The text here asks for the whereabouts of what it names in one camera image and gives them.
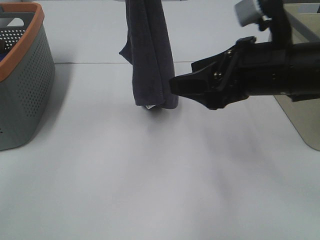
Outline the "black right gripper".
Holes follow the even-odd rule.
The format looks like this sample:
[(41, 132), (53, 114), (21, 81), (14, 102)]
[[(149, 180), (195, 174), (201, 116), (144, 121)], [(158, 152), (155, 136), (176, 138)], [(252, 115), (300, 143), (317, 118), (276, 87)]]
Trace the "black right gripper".
[(171, 93), (210, 110), (250, 96), (288, 95), (288, 46), (255, 41), (241, 38), (230, 49), (193, 62), (191, 73), (169, 80)]

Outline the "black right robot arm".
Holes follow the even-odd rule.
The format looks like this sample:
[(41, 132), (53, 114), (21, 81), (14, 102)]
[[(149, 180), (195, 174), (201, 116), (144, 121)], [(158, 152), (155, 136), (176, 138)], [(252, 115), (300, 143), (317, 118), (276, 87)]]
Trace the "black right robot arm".
[(269, 30), (271, 41), (238, 39), (229, 49), (191, 64), (191, 73), (169, 81), (170, 91), (210, 110), (250, 96), (288, 96), (292, 101), (320, 96), (320, 44), (293, 43), (292, 26), (281, 0), (242, 0), (234, 7), (243, 27)]

